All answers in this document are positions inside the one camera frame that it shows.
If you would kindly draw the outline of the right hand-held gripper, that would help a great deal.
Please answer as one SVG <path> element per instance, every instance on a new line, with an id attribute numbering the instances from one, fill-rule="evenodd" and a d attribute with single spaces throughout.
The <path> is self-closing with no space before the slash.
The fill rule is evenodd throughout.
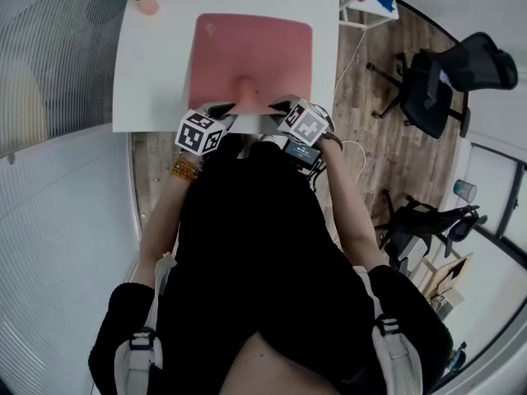
<path id="1" fill-rule="evenodd" d="M 334 122 L 325 108 L 295 95 L 286 95 L 268 106 L 285 115 L 277 130 L 294 142 L 314 145 L 325 133 L 334 132 Z"/>

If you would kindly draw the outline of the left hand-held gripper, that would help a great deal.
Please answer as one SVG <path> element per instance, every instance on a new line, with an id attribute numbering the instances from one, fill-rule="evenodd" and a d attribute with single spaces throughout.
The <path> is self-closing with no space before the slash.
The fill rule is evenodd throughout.
<path id="1" fill-rule="evenodd" d="M 215 151 L 227 135 L 225 120 L 235 103 L 211 103 L 190 109 L 180 121 L 175 145 L 196 156 Z"/>

